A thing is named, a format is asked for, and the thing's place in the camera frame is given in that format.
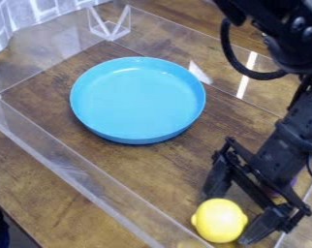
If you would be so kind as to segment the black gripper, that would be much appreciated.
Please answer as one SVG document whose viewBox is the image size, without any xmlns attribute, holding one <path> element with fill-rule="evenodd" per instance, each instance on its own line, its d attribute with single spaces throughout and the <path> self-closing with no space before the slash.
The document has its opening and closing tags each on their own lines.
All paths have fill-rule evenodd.
<svg viewBox="0 0 312 248">
<path fill-rule="evenodd" d="M 226 139 L 214 154 L 202 196 L 205 200 L 222 198 L 236 182 L 264 210 L 241 234 L 240 244 L 254 244 L 275 231 L 288 233 L 303 217 L 312 215 L 309 205 L 291 186 L 311 157 L 312 122 L 277 122 L 276 131 L 256 154 L 233 138 Z M 281 196 L 270 198 L 264 186 Z"/>
</svg>

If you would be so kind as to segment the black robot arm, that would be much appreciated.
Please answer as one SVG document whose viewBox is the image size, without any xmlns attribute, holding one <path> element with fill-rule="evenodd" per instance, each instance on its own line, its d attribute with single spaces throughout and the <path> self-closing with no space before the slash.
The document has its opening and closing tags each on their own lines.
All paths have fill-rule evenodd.
<svg viewBox="0 0 312 248">
<path fill-rule="evenodd" d="M 250 222 L 238 242 L 258 242 L 275 231 L 291 232 L 309 205 L 292 188 L 292 181 L 312 160 L 312 0 L 214 0 L 226 15 L 221 23 L 221 45 L 234 69 L 249 78 L 270 80 L 288 74 L 300 86 L 276 130 L 252 153 L 238 141 L 225 140 L 214 154 L 213 169 L 204 186 L 206 199 L 222 197 L 238 184 L 264 209 Z M 229 38 L 230 26 L 246 21 L 264 33 L 264 41 L 280 70 L 260 73 L 238 61 Z"/>
</svg>

